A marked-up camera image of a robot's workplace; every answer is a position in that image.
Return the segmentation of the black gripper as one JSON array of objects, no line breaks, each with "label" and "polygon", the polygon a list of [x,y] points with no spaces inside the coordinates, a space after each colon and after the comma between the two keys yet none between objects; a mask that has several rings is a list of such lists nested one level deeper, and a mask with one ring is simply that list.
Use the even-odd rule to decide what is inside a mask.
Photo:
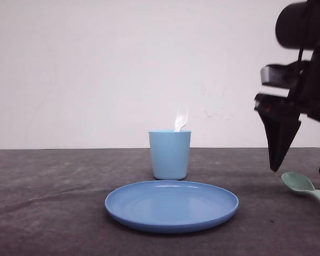
[{"label": "black gripper", "polygon": [[254,98],[265,127],[269,166],[276,172],[300,128],[300,114],[320,122],[320,47],[310,60],[266,65],[260,75],[262,85],[289,91],[286,97],[259,93]]}]

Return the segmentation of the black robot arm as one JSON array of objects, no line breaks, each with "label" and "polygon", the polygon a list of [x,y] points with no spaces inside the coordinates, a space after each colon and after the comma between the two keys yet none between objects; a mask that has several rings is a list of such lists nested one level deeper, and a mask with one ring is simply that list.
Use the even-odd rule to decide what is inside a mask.
[{"label": "black robot arm", "polygon": [[267,136],[269,166],[276,172],[301,125],[300,114],[320,122],[320,1],[290,4],[276,21],[280,45],[299,51],[297,61],[260,71],[265,86],[287,89],[286,97],[259,93],[254,109]]}]

